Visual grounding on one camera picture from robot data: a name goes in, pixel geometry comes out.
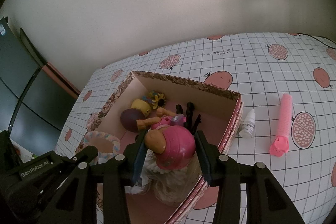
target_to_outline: pink hair curler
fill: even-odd
[[[292,122],[292,96],[282,95],[280,102],[280,115],[278,120],[277,135],[269,148],[271,155],[281,157],[289,150],[288,136],[291,130]]]

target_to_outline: cable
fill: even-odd
[[[312,38],[316,39],[317,41],[321,42],[324,46],[327,46],[327,47],[329,47],[329,48],[333,48],[334,50],[336,50],[336,48],[331,47],[331,46],[325,44],[324,42],[322,42],[321,40],[317,39],[316,37],[311,36],[310,34],[307,34],[307,33],[298,33],[298,34],[303,34],[303,35],[307,35],[307,36],[309,36],[309,37],[312,37]]]

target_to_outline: table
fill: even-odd
[[[327,38],[305,34],[241,33],[195,39],[125,58],[93,73],[69,114],[55,151],[73,156],[87,132],[87,120],[101,110],[130,70],[202,82],[215,72],[226,71],[210,80],[221,85],[221,79],[228,77],[230,83],[232,77],[228,88],[242,94],[243,118],[251,108],[256,112],[254,136],[251,139],[237,137],[229,155],[244,164],[264,162],[305,223],[322,223],[336,202],[336,188],[332,183],[336,161],[336,90],[332,87],[336,83],[334,48],[336,44]],[[275,157],[268,150],[276,133],[283,93],[293,96],[293,117],[298,117],[301,112],[309,114],[315,124],[315,135],[312,144],[305,149],[294,143],[290,136],[290,151]],[[102,221],[102,214],[97,210],[98,220]],[[214,207],[192,210],[185,224],[212,222],[213,214]],[[241,223],[246,223],[244,185]]]

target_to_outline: purple ball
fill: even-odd
[[[129,108],[124,110],[120,115],[120,122],[123,127],[131,132],[137,133],[139,132],[137,127],[137,120],[144,120],[145,115],[135,108]]]

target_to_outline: wooden mannequin arm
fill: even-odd
[[[156,115],[157,115],[158,117],[162,117],[163,115],[174,117],[174,116],[176,116],[177,114],[174,113],[174,112],[172,112],[172,111],[170,111],[170,110],[167,110],[167,109],[165,109],[165,108],[163,108],[163,107],[159,107],[159,108],[156,110]]]
[[[146,120],[137,120],[136,124],[137,124],[138,130],[143,130],[143,129],[146,129],[146,127],[151,126],[152,124],[156,124],[158,122],[161,122],[161,118],[153,117],[153,118],[148,118]]]

